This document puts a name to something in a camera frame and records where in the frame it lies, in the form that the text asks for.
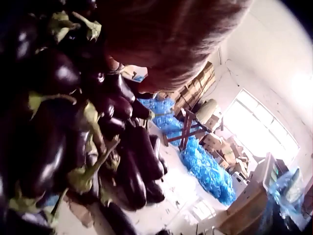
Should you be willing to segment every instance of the eggplant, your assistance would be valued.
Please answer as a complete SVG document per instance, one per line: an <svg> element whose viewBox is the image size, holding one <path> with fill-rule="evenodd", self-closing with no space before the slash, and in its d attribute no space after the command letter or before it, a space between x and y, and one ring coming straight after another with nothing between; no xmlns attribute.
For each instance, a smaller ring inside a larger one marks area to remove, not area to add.
<svg viewBox="0 0 313 235"><path fill-rule="evenodd" d="M109 206L99 203L99 209L115 234L139 235L129 217L115 203L111 202Z"/></svg>
<svg viewBox="0 0 313 235"><path fill-rule="evenodd" d="M97 112L101 114L101 120L109 120L113 117L115 108L112 100L108 96L96 96L90 98L91 102L95 106Z"/></svg>
<svg viewBox="0 0 313 235"><path fill-rule="evenodd" d="M135 126L140 126L140 120L139 118L135 117L135 118L132 118L132 121L134 122Z"/></svg>
<svg viewBox="0 0 313 235"><path fill-rule="evenodd" d="M68 130L66 132L66 159L62 166L64 177L71 170L86 164L86 145L89 138L90 131Z"/></svg>
<svg viewBox="0 0 313 235"><path fill-rule="evenodd" d="M159 161L162 163L163 169L164 169L164 175L168 173L168 164L165 161L165 159L162 157L161 153L159 152Z"/></svg>
<svg viewBox="0 0 313 235"><path fill-rule="evenodd" d="M35 17L25 15L8 36L5 58L10 62L20 62L35 54L38 25Z"/></svg>
<svg viewBox="0 0 313 235"><path fill-rule="evenodd" d="M150 136L143 127L135 127L127 133L130 147L135 151L140 174L144 182L158 180L164 175L164 169L150 142Z"/></svg>
<svg viewBox="0 0 313 235"><path fill-rule="evenodd" d="M150 138L151 146L153 147L153 150L154 150L154 154L158 158L159 153L160 153L161 139L157 135L150 135L149 138ZM158 166L164 175L164 167L163 167L163 164L160 160L158 162Z"/></svg>
<svg viewBox="0 0 313 235"><path fill-rule="evenodd" d="M158 232L156 235L173 235L173 233L169 230L162 229L160 232Z"/></svg>
<svg viewBox="0 0 313 235"><path fill-rule="evenodd" d="M113 105L113 116L115 118L125 121L132 116L133 108L131 104L118 94L95 95L94 97L91 97L90 100L99 113L107 110L109 105Z"/></svg>
<svg viewBox="0 0 313 235"><path fill-rule="evenodd" d="M165 199L163 189L155 182L146 183L147 203L160 203Z"/></svg>
<svg viewBox="0 0 313 235"><path fill-rule="evenodd" d="M112 139L115 135L125 131L125 123L117 118L111 118L110 120L100 118L98 124L102 134L108 139Z"/></svg>
<svg viewBox="0 0 313 235"><path fill-rule="evenodd" d="M54 230L47 226L43 221L45 215L42 214L24 214L23 218L13 211L9 210L7 219L7 229L4 235L21 235L26 231L32 234L51 235Z"/></svg>
<svg viewBox="0 0 313 235"><path fill-rule="evenodd" d="M150 109L146 108L139 100L135 100L131 106L133 107L133 117L141 119L151 119L153 113Z"/></svg>
<svg viewBox="0 0 313 235"><path fill-rule="evenodd" d="M98 152L97 149L94 147L90 150L90 152L87 153L86 156L86 165L87 167L93 166L98 160ZM88 204L92 204L96 201L96 199L99 198L99 178L98 178L98 171L94 173L92 176L92 187L88 193L83 194L85 197L85 202Z"/></svg>
<svg viewBox="0 0 313 235"><path fill-rule="evenodd" d="M86 154L86 165L88 167L93 166L98 159L98 152L95 146L88 147L89 152ZM79 204L82 205L91 205L94 202L97 202L100 198L100 186L98 179L98 172L95 172L92 176L92 187L89 192L78 194L74 191L68 192L69 196L72 199L75 199Z"/></svg>
<svg viewBox="0 0 313 235"><path fill-rule="evenodd" d="M147 203L146 187L137 168L134 153L125 146L119 144L117 152L121 156L117 168L118 183L123 186L125 194L134 209L140 209Z"/></svg>
<svg viewBox="0 0 313 235"><path fill-rule="evenodd" d="M28 73L30 89L42 95L69 94L80 85L80 74L73 62L53 48L34 55Z"/></svg>
<svg viewBox="0 0 313 235"><path fill-rule="evenodd" d="M81 89L88 96L93 97L94 94L101 92L101 86L104 82L105 74L101 66L95 63L84 63L81 69Z"/></svg>
<svg viewBox="0 0 313 235"><path fill-rule="evenodd" d="M103 83L103 88L108 93L122 95L129 103L135 101L135 95L125 83L121 74L107 74Z"/></svg>
<svg viewBox="0 0 313 235"><path fill-rule="evenodd" d="M157 135L149 136L151 146L153 147L155 156L159 157L161 139Z"/></svg>
<svg viewBox="0 0 313 235"><path fill-rule="evenodd" d="M109 95L109 98L114 106L114 117L123 121L131 118L133 108L125 98L117 94L111 94Z"/></svg>
<svg viewBox="0 0 313 235"><path fill-rule="evenodd" d="M88 17L97 8L96 0L66 0L66 8Z"/></svg>
<svg viewBox="0 0 313 235"><path fill-rule="evenodd" d="M145 100L149 100L149 99L154 99L157 94L156 93L139 93L138 92L138 86L140 84L140 82L137 82L135 80L130 80L125 78L124 79L125 82L127 83L127 85L130 87L131 91L134 93L135 97L137 99L145 99Z"/></svg>
<svg viewBox="0 0 313 235"><path fill-rule="evenodd" d="M57 128L49 114L39 108L29 125L25 152L30 157L19 180L22 194L28 198L38 198L53 188L54 177L64 160L65 133Z"/></svg>

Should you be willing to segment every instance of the white floor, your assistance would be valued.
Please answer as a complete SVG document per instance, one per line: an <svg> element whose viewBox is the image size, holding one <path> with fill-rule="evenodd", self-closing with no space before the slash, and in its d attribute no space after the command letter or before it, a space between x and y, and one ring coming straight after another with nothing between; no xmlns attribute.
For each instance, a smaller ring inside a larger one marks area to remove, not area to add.
<svg viewBox="0 0 313 235"><path fill-rule="evenodd" d="M160 130L150 123L150 132L161 136ZM205 192L199 182L188 174L179 159L178 148L161 145L163 157L169 165L169 172L160 184L166 192L166 199L156 206L146 206L137 212L126 212L142 235L155 235L162 228L170 229L174 235L195 235L195 224L215 216L227 209L211 194ZM95 225L86 229L70 212L64 203L61 208L58 235L111 235L109 227L99 215Z"/></svg>

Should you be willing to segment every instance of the blue plastic bag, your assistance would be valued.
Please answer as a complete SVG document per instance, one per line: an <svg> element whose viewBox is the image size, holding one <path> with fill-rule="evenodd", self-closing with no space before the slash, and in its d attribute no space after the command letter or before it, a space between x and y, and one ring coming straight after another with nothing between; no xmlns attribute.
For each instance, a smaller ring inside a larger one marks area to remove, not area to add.
<svg viewBox="0 0 313 235"><path fill-rule="evenodd" d="M150 99L140 100L140 102L156 114L166 113L166 115L155 117L153 122L167 135L167 138L182 134L180 129L183 127L183 123L178 121L173 113L167 114L174 105L174 101L166 98L163 101ZM180 141L179 139L171 144L178 146ZM187 170L198 179L205 191L212 193L221 203L230 205L235 201L236 196L231 176L218 165L212 155L199 145L199 141L194 136L188 138L186 149L181 152L181 161Z"/></svg>

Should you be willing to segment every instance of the bright window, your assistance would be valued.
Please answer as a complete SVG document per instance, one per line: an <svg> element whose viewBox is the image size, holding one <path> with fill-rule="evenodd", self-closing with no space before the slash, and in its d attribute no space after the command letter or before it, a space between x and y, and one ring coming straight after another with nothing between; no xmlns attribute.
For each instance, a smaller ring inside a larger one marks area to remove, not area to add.
<svg viewBox="0 0 313 235"><path fill-rule="evenodd" d="M286 128L247 91L241 90L224 115L224 125L255 156L270 152L289 164L299 145Z"/></svg>

